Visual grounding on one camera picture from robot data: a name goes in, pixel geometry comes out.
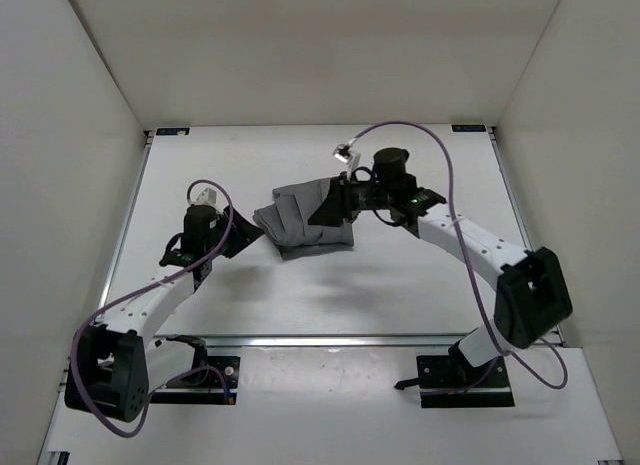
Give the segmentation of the grey pleated skirt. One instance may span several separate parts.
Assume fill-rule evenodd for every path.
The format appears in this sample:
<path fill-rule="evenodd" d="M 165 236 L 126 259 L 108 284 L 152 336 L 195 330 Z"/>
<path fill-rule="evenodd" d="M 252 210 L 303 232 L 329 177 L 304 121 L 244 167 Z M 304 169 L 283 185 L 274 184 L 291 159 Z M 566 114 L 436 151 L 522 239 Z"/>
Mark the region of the grey pleated skirt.
<path fill-rule="evenodd" d="M 285 261 L 351 250 L 351 224 L 309 225 L 308 219 L 327 198 L 330 178 L 272 190 L 272 203 L 256 209 L 252 219 Z"/>

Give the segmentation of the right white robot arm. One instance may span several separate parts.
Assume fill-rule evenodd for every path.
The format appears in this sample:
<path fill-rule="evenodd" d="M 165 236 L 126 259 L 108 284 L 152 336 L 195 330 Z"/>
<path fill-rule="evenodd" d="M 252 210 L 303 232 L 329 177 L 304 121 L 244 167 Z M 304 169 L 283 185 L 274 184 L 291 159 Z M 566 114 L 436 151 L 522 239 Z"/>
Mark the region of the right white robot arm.
<path fill-rule="evenodd" d="M 366 181 L 357 179 L 359 153 L 340 145 L 335 158 L 347 169 L 331 178 L 322 204 L 311 215 L 311 225 L 337 227 L 362 211 L 386 210 L 390 225 L 407 230 L 461 262 L 495 293 L 493 316 L 450 350 L 449 376 L 471 385 L 484 365 L 509 352 L 528 348 L 573 312 L 559 260 L 547 248 L 536 251 L 509 243 L 454 213 L 445 197 L 420 187 L 406 170 L 409 153 L 385 148 L 375 153 Z"/>

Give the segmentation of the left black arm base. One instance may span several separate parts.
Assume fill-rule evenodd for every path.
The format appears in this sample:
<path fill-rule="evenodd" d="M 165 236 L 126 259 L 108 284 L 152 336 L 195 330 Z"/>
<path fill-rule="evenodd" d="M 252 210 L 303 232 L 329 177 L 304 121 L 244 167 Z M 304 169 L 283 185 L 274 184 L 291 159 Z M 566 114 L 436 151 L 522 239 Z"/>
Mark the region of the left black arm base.
<path fill-rule="evenodd" d="M 156 404 L 237 403 L 241 357 L 187 335 L 154 339 L 145 352 L 151 401 Z"/>

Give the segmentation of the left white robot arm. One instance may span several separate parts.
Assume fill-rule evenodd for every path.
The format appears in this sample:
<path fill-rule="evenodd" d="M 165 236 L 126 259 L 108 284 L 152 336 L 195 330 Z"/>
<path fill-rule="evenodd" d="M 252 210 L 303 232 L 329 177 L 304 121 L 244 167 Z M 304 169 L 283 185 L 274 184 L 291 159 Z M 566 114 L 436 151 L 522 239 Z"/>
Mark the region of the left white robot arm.
<path fill-rule="evenodd" d="M 214 382 L 227 395 L 229 387 L 212 367 L 202 339 L 184 334 L 160 338 L 157 333 L 203 284 L 214 259 L 235 257 L 262 234 L 230 207 L 189 206 L 183 229 L 169 239 L 151 282 L 115 300 L 74 339 L 65 405 L 130 423 L 164 385 Z"/>

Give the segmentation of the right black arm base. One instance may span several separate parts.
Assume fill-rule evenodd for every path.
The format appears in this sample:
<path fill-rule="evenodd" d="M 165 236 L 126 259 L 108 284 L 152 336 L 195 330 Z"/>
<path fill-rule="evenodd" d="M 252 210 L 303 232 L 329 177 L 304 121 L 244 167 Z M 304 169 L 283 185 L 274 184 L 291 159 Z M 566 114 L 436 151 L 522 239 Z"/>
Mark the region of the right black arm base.
<path fill-rule="evenodd" d="M 511 408 L 515 399 L 503 356 L 472 367 L 458 344 L 446 352 L 416 355 L 416 376 L 401 379 L 394 389 L 416 387 L 423 409 Z"/>

